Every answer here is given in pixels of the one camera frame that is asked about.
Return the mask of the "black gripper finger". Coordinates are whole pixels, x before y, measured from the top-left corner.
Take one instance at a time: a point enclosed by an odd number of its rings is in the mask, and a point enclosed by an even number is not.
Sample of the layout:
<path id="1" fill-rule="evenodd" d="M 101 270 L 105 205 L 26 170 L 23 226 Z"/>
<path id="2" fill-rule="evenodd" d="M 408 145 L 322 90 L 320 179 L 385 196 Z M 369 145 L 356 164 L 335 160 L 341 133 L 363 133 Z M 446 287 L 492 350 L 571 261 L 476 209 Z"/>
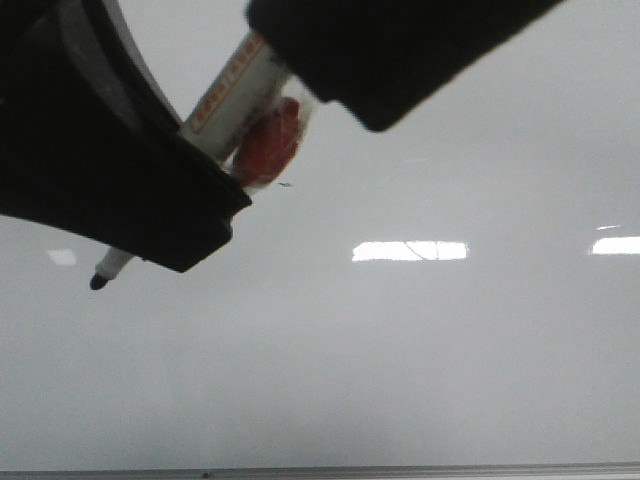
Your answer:
<path id="1" fill-rule="evenodd" d="M 180 137 L 115 1 L 1 5 L 1 211 L 184 272 L 249 196 Z"/>
<path id="2" fill-rule="evenodd" d="M 389 129 L 555 1 L 251 1 L 245 15 L 322 102 Z"/>

